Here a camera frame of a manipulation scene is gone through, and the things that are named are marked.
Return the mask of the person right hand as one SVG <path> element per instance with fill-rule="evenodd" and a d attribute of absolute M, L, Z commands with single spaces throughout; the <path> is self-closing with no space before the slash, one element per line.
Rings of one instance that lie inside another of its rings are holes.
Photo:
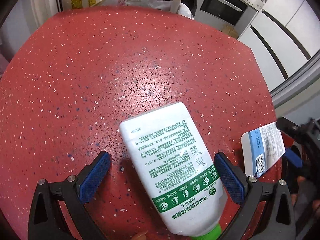
<path fill-rule="evenodd" d="M 303 176 L 297 178 L 298 192 L 291 194 L 296 228 L 304 226 L 310 217 L 319 218 L 319 191 Z"/>

